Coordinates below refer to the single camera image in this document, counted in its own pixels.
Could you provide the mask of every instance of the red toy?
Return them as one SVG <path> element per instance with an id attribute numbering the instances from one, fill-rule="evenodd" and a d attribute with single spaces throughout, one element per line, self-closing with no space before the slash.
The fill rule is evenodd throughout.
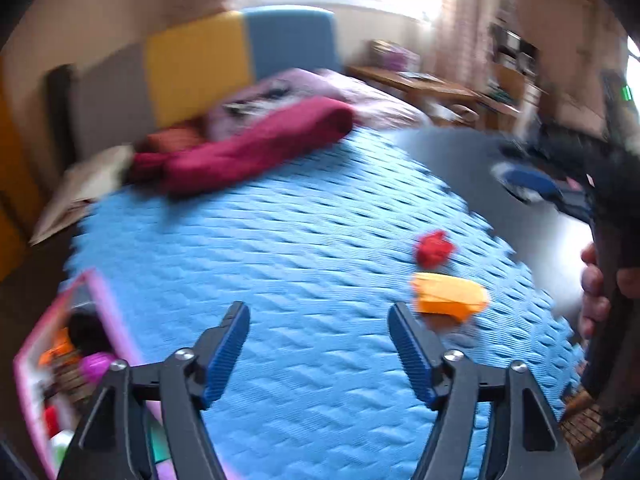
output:
<path id="1" fill-rule="evenodd" d="M 415 245 L 415 260 L 421 267 L 433 269 L 449 259 L 456 247 L 445 239 L 446 236 L 445 231 L 438 229 L 420 238 Z"/>
<path id="2" fill-rule="evenodd" d="M 44 422 L 47 426 L 47 434 L 49 438 L 53 438 L 60 433 L 60 426 L 58 425 L 58 412 L 53 404 L 50 404 L 44 409 Z"/>

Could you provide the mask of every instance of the green light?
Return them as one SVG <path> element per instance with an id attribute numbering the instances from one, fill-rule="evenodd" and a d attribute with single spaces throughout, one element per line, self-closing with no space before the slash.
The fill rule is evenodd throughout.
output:
<path id="1" fill-rule="evenodd" d="M 628 85 L 622 87 L 622 98 L 625 101 L 633 101 L 633 97 L 631 96 L 631 88 Z"/>

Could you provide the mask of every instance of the orange foam block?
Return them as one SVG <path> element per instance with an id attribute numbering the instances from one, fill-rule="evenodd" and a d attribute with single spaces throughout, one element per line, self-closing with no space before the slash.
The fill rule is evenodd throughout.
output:
<path id="1" fill-rule="evenodd" d="M 479 283 L 431 272 L 417 272 L 411 284 L 418 295 L 415 307 L 424 314 L 445 314 L 459 322 L 482 312 L 489 294 Z"/>

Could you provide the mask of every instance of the orange toy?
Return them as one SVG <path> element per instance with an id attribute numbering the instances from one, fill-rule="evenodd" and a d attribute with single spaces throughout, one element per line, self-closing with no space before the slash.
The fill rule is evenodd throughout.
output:
<path id="1" fill-rule="evenodd" d="M 418 295 L 416 310 L 424 314 L 445 314 L 463 322 L 489 304 L 484 286 L 464 278 L 418 272 L 411 284 Z"/>
<path id="2" fill-rule="evenodd" d="M 66 327 L 58 330 L 53 338 L 53 346 L 44 352 L 38 361 L 38 366 L 51 366 L 56 358 L 64 358 L 63 360 L 70 363 L 77 363 L 80 360 L 76 348 L 69 340 L 69 333 Z"/>

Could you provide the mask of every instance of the yellow headboard panel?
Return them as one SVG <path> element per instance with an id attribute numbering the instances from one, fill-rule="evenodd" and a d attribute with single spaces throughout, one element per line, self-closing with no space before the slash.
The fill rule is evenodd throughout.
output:
<path id="1" fill-rule="evenodd" d="M 156 124 L 171 126 L 254 82 L 244 19 L 224 12 L 148 38 L 144 63 Z"/>

